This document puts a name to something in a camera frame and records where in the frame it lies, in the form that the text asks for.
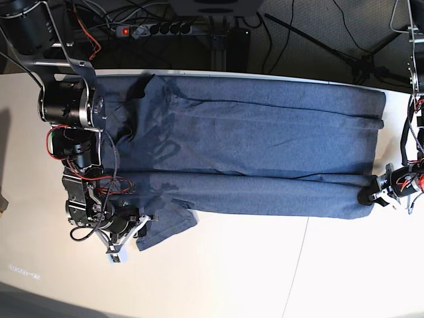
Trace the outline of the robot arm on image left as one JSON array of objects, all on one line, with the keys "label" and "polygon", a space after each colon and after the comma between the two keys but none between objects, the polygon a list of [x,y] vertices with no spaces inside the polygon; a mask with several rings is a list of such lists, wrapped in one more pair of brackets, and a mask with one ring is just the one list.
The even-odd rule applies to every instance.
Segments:
[{"label": "robot arm on image left", "polygon": [[130,194],[135,184],[106,172],[101,151],[113,146],[106,129],[102,88],[88,58],[74,51],[70,19],[78,19],[71,1],[2,1],[1,34],[10,60],[39,86],[38,114],[50,124],[48,155],[64,165],[66,214],[74,230],[97,235],[108,257],[118,262],[131,238],[156,220],[113,195]]}]

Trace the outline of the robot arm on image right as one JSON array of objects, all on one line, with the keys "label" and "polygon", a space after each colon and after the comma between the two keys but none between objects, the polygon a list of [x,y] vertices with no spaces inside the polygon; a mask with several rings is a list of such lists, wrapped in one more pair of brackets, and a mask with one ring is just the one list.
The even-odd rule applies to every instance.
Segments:
[{"label": "robot arm on image right", "polygon": [[411,195],[423,196],[423,2],[408,1],[407,10],[409,22],[404,32],[411,46],[411,95],[400,140],[402,167],[395,170],[388,164],[385,173],[364,190],[364,196],[368,203],[394,209],[401,208],[400,199],[407,197],[407,210],[412,213],[416,200]]}]

